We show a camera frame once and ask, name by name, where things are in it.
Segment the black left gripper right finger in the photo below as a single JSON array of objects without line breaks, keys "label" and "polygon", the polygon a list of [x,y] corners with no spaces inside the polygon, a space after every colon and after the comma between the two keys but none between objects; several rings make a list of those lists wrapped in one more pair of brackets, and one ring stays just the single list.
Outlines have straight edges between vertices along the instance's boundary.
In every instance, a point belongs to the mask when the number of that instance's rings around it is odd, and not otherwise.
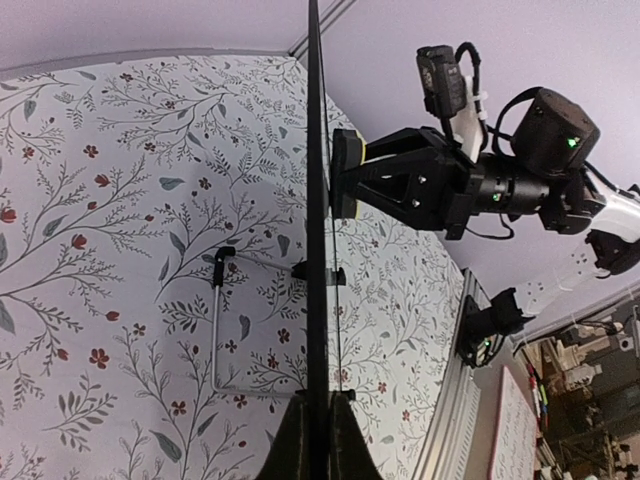
[{"label": "black left gripper right finger", "polygon": [[331,480],[381,479],[344,392],[331,396],[329,438]]}]

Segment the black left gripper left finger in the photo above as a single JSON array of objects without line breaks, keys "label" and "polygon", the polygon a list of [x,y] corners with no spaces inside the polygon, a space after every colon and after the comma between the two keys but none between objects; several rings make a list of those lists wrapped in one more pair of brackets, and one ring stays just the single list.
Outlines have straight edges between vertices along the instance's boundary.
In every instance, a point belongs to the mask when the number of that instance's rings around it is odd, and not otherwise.
[{"label": "black left gripper left finger", "polygon": [[293,396],[285,410],[257,480],[306,478],[306,401]]}]

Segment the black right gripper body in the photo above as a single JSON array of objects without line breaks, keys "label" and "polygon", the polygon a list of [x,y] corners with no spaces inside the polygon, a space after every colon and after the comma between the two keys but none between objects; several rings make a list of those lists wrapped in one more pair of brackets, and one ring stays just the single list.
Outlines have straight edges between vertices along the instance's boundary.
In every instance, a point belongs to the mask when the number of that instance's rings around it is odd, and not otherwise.
[{"label": "black right gripper body", "polygon": [[[494,213],[507,226],[521,216],[536,215],[547,230],[580,233],[606,205],[604,190],[586,162],[600,131],[581,107],[553,90],[530,88],[507,106],[525,101],[531,104],[509,138],[510,153],[500,148],[500,130],[488,126],[488,144],[476,162],[456,149],[475,168],[470,217]],[[447,239],[460,239],[468,222],[462,233],[446,233]]]}]

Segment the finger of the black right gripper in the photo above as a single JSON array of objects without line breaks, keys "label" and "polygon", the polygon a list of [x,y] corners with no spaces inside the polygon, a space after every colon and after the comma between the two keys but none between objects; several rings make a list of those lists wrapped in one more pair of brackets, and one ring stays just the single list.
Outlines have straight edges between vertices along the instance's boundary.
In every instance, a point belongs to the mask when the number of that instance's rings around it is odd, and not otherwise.
[{"label": "finger of the black right gripper", "polygon": [[394,156],[418,160],[451,160],[453,151],[446,137],[433,127],[403,128],[367,143],[364,159],[380,160]]},{"label": "finger of the black right gripper", "polygon": [[475,168],[453,154],[451,160],[387,157],[356,170],[357,201],[402,224],[424,231],[462,233],[475,200]]}]

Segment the yellow black whiteboard eraser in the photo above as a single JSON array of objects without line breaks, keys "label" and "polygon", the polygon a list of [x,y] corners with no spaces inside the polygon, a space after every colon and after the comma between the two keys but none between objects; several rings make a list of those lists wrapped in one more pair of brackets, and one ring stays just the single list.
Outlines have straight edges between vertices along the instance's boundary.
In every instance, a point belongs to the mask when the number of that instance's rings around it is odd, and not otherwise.
[{"label": "yellow black whiteboard eraser", "polygon": [[355,194],[359,183],[356,170],[366,158],[366,143],[355,130],[333,131],[330,163],[330,204],[336,219],[355,219],[358,202]]}]

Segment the white whiteboard black frame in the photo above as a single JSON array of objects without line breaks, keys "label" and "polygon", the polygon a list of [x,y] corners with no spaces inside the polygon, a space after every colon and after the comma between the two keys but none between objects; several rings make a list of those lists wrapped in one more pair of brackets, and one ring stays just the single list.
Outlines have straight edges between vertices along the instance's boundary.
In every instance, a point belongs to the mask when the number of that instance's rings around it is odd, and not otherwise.
[{"label": "white whiteboard black frame", "polygon": [[308,395],[327,401],[336,390],[331,385],[330,323],[328,298],[337,286],[335,268],[329,262],[329,181],[326,172],[330,148],[326,121],[326,97],[317,1],[308,3],[307,53],[307,362]]}]

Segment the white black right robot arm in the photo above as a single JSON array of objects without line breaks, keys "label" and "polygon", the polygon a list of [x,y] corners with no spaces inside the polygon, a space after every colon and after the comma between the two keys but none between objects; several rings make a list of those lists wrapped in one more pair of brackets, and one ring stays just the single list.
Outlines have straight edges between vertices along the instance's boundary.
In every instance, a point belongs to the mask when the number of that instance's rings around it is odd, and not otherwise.
[{"label": "white black right robot arm", "polygon": [[609,183],[587,161],[599,131],[564,96],[542,87],[519,95],[528,102],[511,136],[471,159],[431,127],[406,128],[372,143],[353,130],[333,134],[330,195],[337,218],[368,204],[416,230],[457,240],[471,217],[504,221],[536,215],[544,228],[582,234],[571,256],[538,277],[496,295],[478,319],[499,329],[518,327],[564,292],[591,278],[618,275],[639,260],[639,192]]}]

